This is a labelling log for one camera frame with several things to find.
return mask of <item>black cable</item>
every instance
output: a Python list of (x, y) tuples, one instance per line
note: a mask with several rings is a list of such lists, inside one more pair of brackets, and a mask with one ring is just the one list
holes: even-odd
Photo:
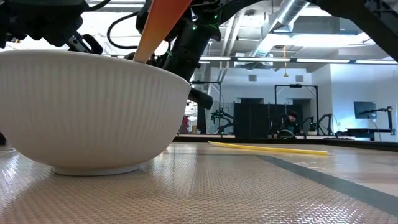
[(336, 118), (336, 116), (333, 114), (334, 120), (336, 121), (336, 125), (337, 125), (337, 130), (340, 131), (340, 127), (338, 125), (338, 120)]
[(379, 128), (377, 127), (377, 125), (376, 125), (376, 123), (368, 116), (368, 119), (370, 120), (370, 122), (372, 122), (372, 124), (374, 125), (374, 127), (376, 127), (376, 130), (377, 130), (377, 132), (379, 133), (379, 139), (380, 139), (380, 141), (382, 141), (382, 139), (381, 139), (381, 133), (380, 133), (380, 130), (379, 130)]
[(102, 9), (104, 6), (106, 6), (111, 0), (104, 0), (101, 1), (100, 3), (96, 4), (95, 6), (89, 7), (86, 12), (93, 12), (97, 11), (98, 9)]
[(325, 125), (323, 125), (322, 123), (319, 123), (320, 126), (322, 126), (326, 131), (328, 131), (328, 129), (325, 127)]
[(126, 20), (126, 19), (132, 18), (132, 17), (136, 16), (137, 14), (138, 14), (138, 11), (137, 11), (137, 12), (133, 12), (133, 13), (130, 14), (130, 15), (123, 16), (122, 18), (117, 19), (117, 20), (115, 20), (114, 22), (112, 22), (112, 24), (111, 24), (111, 25), (109, 26), (109, 28), (108, 28), (108, 31), (106, 32), (106, 38), (108, 39), (108, 41), (109, 41), (109, 43), (110, 43), (111, 45), (113, 45), (113, 46), (115, 46), (115, 47), (117, 47), (117, 48), (120, 48), (120, 49), (137, 49), (137, 48), (138, 48), (138, 46), (136, 46), (136, 45), (135, 45), (135, 46), (122, 46), (122, 45), (119, 45), (119, 44), (113, 42), (112, 39), (111, 39), (111, 31), (112, 31), (113, 27), (114, 27), (116, 24), (118, 24), (118, 23), (120, 23), (121, 21), (124, 21), (124, 20)]
[(219, 89), (218, 87), (216, 87), (216, 85), (213, 85), (213, 87), (220, 93), (221, 98), (223, 99), (223, 106), (221, 107), (221, 109), (225, 109), (225, 99), (224, 99), (223, 94), (221, 93), (220, 89)]

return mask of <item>bowl base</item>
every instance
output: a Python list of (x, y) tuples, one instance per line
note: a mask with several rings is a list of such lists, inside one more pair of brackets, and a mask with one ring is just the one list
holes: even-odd
[(120, 167), (113, 169), (95, 169), (95, 170), (78, 170), (78, 169), (64, 169), (54, 167), (54, 172), (61, 175), (71, 175), (71, 176), (101, 176), (101, 175), (115, 175), (124, 174), (127, 172), (136, 171), (139, 169), (139, 164), (135, 166)]

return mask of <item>bowl rim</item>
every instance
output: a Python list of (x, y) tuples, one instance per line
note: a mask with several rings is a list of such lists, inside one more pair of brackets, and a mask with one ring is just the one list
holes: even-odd
[(58, 55), (67, 55), (67, 56), (83, 57), (83, 58), (91, 57), (91, 58), (98, 58), (101, 60), (109, 60), (109, 61), (117, 62), (117, 63), (125, 63), (126, 65), (129, 65), (129, 66), (134, 64), (135, 67), (136, 66), (147, 67), (147, 68), (153, 69), (153, 71), (155, 71), (155, 72), (161, 72), (165, 75), (170, 75), (171, 77), (178, 78), (179, 80), (183, 81), (187, 85), (190, 85), (189, 82), (186, 81), (181, 76), (174, 74), (170, 71), (164, 70), (162, 68), (152, 66), (152, 65), (147, 65), (144, 63), (130, 61), (130, 60), (121, 59), (121, 58), (107, 57), (104, 55), (97, 55), (97, 54), (90, 54), (90, 53), (83, 53), (83, 52), (72, 52), (72, 51), (67, 51), (67, 50), (50, 50), (50, 49), (45, 49), (45, 50), (42, 50), (42, 49), (6, 50), (3, 52), (0, 52), (0, 63), (5, 62), (5, 60), (2, 60), (3, 57), (9, 57), (10, 55), (20, 56), (20, 55), (27, 55), (27, 54), (47, 54), (47, 55), (58, 54)]

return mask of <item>silver air duct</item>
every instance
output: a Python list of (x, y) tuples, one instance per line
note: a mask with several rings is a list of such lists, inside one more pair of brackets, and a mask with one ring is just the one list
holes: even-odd
[(280, 5), (280, 9), (275, 15), (269, 16), (269, 21), (263, 28), (263, 40), (257, 46), (257, 49), (251, 54), (252, 57), (265, 57), (271, 48), (272, 42), (267, 39), (269, 32), (280, 29), (285, 26), (292, 25), (300, 16), (300, 12), (305, 9), (310, 3), (306, 0), (284, 0)]

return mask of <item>ceiling light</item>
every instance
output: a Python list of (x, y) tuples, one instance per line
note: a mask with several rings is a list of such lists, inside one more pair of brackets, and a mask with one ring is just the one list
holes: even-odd
[(231, 57), (201, 57), (200, 60), (206, 61), (230, 61)]
[(302, 59), (302, 58), (298, 58), (296, 62), (303, 62), (303, 63), (348, 63), (349, 60), (342, 60), (342, 59)]
[[(93, 7), (96, 4), (89, 4), (89, 7)], [(144, 7), (144, 4), (107, 4), (104, 6), (104, 8), (109, 8), (109, 7), (113, 7), (113, 8), (142, 8)]]
[(393, 60), (357, 60), (355, 63), (368, 64), (368, 65), (397, 65), (398, 63)]
[(289, 62), (289, 58), (254, 58), (254, 57), (238, 57), (236, 60), (243, 62)]

